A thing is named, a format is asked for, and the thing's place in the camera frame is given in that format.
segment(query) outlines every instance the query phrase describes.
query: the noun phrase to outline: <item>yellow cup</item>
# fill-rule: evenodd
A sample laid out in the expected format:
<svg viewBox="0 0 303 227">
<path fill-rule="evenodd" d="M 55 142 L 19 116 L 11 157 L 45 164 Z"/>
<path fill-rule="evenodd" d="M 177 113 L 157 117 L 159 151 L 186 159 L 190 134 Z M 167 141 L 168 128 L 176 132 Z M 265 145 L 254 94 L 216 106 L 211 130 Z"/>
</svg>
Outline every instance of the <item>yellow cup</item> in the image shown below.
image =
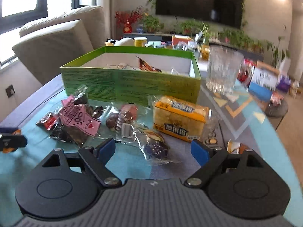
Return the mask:
<svg viewBox="0 0 303 227">
<path fill-rule="evenodd" d="M 134 37 L 134 45 L 136 47 L 145 47 L 146 43 L 147 43 L 146 37 Z"/>
</svg>

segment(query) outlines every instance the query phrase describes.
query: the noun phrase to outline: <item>sofa cushion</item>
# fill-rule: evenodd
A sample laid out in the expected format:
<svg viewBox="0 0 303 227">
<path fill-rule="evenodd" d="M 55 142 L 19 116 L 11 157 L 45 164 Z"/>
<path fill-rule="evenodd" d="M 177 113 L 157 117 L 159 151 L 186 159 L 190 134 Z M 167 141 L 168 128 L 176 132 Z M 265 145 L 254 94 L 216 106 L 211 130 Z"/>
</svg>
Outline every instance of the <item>sofa cushion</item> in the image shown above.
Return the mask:
<svg viewBox="0 0 303 227">
<path fill-rule="evenodd" d="M 20 38 L 13 51 L 44 85 L 60 74 L 64 64 L 93 50 L 82 20 L 34 31 Z"/>
<path fill-rule="evenodd" d="M 85 6 L 72 9 L 56 17 L 46 17 L 31 21 L 21 28 L 19 35 L 23 37 L 42 28 L 78 19 L 82 20 L 93 48 L 102 47 L 106 38 L 104 36 L 104 13 L 101 6 Z"/>
</svg>

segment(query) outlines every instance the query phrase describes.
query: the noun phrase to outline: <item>metal screw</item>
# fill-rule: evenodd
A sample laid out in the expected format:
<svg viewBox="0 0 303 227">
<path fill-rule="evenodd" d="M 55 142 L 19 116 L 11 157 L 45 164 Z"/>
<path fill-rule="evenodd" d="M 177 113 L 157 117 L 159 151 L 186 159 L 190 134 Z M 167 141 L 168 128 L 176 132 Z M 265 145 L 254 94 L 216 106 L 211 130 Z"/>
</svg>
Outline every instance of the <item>metal screw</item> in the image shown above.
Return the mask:
<svg viewBox="0 0 303 227">
<path fill-rule="evenodd" d="M 119 183 L 119 179 L 116 177 L 105 178 L 104 183 L 107 185 L 116 185 Z"/>
<path fill-rule="evenodd" d="M 198 186 L 201 183 L 202 183 L 202 181 L 200 178 L 193 177 L 193 178 L 187 179 L 187 184 L 191 185 L 191 186 Z"/>
</svg>

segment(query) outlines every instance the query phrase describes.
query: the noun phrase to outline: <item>black tv screen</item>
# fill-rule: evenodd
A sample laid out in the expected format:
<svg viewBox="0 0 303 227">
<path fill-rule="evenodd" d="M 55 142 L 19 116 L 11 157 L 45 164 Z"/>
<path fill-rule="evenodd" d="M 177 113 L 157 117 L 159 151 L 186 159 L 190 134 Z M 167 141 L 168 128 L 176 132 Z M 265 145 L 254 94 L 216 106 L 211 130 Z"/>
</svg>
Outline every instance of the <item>black tv screen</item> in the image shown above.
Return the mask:
<svg viewBox="0 0 303 227">
<path fill-rule="evenodd" d="M 195 18 L 240 28 L 243 0 L 157 0 L 156 14 Z"/>
</svg>

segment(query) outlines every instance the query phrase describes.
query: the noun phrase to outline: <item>yellow snack box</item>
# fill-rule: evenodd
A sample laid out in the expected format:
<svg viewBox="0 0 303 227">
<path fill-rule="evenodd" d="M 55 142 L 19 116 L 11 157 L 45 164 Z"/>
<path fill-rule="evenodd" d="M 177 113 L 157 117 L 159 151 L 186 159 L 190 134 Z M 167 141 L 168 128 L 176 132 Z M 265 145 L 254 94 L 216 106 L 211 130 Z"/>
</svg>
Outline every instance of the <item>yellow snack box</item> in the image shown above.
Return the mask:
<svg viewBox="0 0 303 227">
<path fill-rule="evenodd" d="M 171 96 L 162 96 L 154 106 L 154 128 L 191 142 L 199 139 L 211 115 L 208 107 L 195 105 Z"/>
</svg>

